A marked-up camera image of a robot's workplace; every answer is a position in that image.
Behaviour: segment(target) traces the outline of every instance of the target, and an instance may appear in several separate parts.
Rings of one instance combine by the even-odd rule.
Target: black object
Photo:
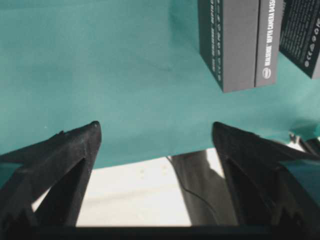
[[[0,163],[22,166],[0,189],[0,239],[28,238],[36,226],[75,226],[100,143],[95,121],[1,155]],[[49,188],[33,212],[31,204]]]
[[[0,238],[319,238],[320,207],[286,165],[317,156],[222,123],[214,124],[213,136],[240,226],[75,227],[101,143],[100,125],[93,122],[0,156],[0,163],[23,164],[0,189]],[[31,203],[50,187],[33,212]]]
[[[290,229],[293,237],[320,238],[320,205],[290,171],[300,160],[318,163],[318,156],[218,122],[213,141],[240,224],[274,225],[283,233]]]

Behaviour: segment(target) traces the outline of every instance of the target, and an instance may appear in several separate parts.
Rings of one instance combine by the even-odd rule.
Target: box
[[[200,54],[223,92],[276,82],[283,0],[198,0]]]
[[[284,0],[280,51],[310,78],[320,77],[319,0]]]

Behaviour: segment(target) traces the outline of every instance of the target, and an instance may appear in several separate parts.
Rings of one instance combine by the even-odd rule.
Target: white surface
[[[190,226],[175,173],[166,158],[96,169],[78,226]]]

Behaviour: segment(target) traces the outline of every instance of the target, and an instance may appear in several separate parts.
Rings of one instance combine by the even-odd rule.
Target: intel logo
[[[269,79],[271,77],[271,69],[266,67],[265,69],[263,69],[262,75],[265,79]]]

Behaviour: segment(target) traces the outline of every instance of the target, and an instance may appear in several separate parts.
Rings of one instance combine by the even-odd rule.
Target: green tablecloth
[[[223,94],[196,0],[2,0],[0,34],[0,154],[98,120],[100,168],[212,147],[214,121],[286,141],[320,120],[283,55],[276,85]]]

